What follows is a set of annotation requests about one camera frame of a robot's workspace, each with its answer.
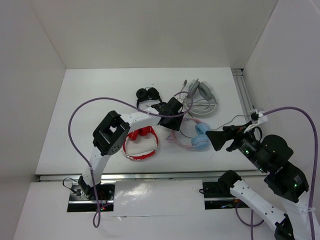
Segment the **pink blue cat-ear headphones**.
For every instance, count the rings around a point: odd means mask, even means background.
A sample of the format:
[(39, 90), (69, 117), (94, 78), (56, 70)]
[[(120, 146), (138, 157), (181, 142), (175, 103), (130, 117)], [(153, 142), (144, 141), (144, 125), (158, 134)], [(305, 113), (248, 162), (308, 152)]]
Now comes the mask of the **pink blue cat-ear headphones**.
[(209, 145), (210, 145), (210, 140), (208, 136), (206, 135), (207, 131), (210, 131), (211, 128), (210, 126), (205, 123), (200, 121), (199, 119), (196, 118), (189, 118), (186, 117), (182, 120), (182, 122), (193, 122), (195, 124), (195, 131), (197, 133), (197, 136), (191, 138), (190, 144), (183, 144), (181, 143), (176, 135), (175, 131), (172, 130), (170, 132), (170, 135), (166, 138), (166, 140), (172, 144), (176, 144), (180, 148), (183, 148), (188, 151), (196, 151), (196, 152), (202, 152), (205, 151)]

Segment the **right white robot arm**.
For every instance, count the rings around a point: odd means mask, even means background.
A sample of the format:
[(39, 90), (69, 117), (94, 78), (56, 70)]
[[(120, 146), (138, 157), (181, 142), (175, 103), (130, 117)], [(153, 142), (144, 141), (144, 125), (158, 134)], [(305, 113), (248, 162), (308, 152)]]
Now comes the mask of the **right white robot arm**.
[(285, 207), (281, 211), (262, 198), (233, 170), (226, 171), (218, 179), (218, 190), (223, 196), (234, 196), (244, 202), (274, 232), (277, 240), (314, 240), (315, 231), (308, 215), (309, 185), (304, 173), (290, 163), (293, 150), (278, 135), (267, 135), (256, 140), (247, 126), (225, 126), (222, 131), (205, 133), (215, 151), (222, 149), (227, 141), (231, 145), (226, 151), (238, 150), (261, 173), (267, 176), (264, 182), (278, 196)]

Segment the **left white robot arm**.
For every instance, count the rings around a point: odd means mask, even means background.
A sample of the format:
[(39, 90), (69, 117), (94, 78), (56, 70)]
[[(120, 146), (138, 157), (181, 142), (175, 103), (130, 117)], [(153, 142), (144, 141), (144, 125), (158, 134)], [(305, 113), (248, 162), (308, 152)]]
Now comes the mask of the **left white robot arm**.
[(157, 125), (178, 130), (183, 119), (182, 109), (181, 101), (172, 97), (167, 103), (155, 104), (133, 113), (119, 114), (114, 110), (110, 111), (93, 131), (90, 166), (78, 181), (81, 194), (88, 200), (97, 197), (107, 162), (122, 148), (128, 134)]

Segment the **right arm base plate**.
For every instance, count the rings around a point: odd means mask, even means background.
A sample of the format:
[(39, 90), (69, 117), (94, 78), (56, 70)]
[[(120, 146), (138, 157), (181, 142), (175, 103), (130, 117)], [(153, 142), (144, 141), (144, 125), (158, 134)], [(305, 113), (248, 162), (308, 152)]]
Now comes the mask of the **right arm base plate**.
[(223, 192), (219, 183), (203, 182), (199, 192), (204, 197), (205, 210), (248, 208), (248, 206), (230, 193)]

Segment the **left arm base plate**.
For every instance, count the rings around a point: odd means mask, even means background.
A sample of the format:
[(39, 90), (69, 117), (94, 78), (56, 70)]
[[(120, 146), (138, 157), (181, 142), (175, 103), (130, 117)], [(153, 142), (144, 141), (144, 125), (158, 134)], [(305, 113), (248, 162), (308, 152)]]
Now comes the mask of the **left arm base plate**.
[[(114, 211), (115, 186), (116, 184), (114, 182), (108, 182), (102, 183), (97, 188), (98, 203), (101, 212)], [(67, 188), (70, 190), (67, 205), (68, 213), (95, 212), (97, 210), (97, 201), (93, 192), (86, 195), (80, 185), (75, 182)]]

